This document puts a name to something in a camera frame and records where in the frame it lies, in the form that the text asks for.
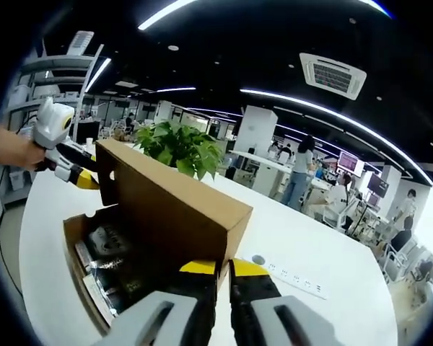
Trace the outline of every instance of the cardboard box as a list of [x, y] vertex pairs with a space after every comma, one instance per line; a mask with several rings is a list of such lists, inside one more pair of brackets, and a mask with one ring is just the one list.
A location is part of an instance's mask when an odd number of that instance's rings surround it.
[[64, 221], [64, 232], [76, 281], [99, 325], [107, 329], [82, 282], [74, 246], [103, 221], [123, 220], [130, 241], [174, 266], [220, 261], [220, 286], [252, 208], [113, 139], [96, 143], [96, 157], [102, 202], [111, 207]]

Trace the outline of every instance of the floor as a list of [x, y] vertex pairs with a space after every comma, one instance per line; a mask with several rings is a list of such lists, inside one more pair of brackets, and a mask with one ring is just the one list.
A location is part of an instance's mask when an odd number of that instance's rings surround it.
[[[19, 232], [21, 229], [21, 220], [22, 215], [24, 213], [25, 204], [21, 203], [18, 205], [13, 205], [10, 207], [7, 212], [4, 214], [4, 218], [1, 224], [0, 230], [0, 241], [2, 253], [4, 256], [4, 261], [6, 266], [8, 267], [9, 274], [12, 276], [13, 281], [16, 283], [16, 286], [19, 290], [21, 290], [21, 282], [19, 277]], [[10, 290], [14, 290], [12, 287], [12, 283], [10, 281]], [[392, 288], [390, 289], [390, 293], [393, 299], [393, 306], [395, 308], [395, 315], [397, 319], [403, 313], [403, 308], [407, 302], [411, 300], [411, 296], [409, 295], [409, 291], [404, 287], [398, 287], [398, 289]], [[19, 297], [18, 294], [13, 294], [13, 296], [17, 297], [19, 307], [23, 315], [25, 315], [25, 307], [24, 304]], [[413, 330], [420, 330], [422, 321], [411, 321], [411, 328]], [[398, 321], [398, 333], [399, 333], [399, 345], [398, 346], [410, 346], [412, 341], [414, 340], [414, 335], [409, 337], [407, 330], [407, 325], [405, 322]]]

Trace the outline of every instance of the ceiling vent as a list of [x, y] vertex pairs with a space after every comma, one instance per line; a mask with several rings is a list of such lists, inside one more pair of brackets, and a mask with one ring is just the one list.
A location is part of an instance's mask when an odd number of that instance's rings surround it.
[[305, 81], [314, 87], [356, 99], [367, 74], [353, 66], [322, 56], [300, 53]]

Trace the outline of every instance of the potted plant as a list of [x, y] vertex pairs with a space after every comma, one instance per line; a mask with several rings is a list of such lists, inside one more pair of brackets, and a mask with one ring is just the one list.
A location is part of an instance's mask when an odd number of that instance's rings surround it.
[[144, 126], [136, 132], [135, 146], [141, 146], [147, 156], [190, 177], [205, 173], [215, 178], [223, 153], [211, 136], [197, 128], [166, 121]]

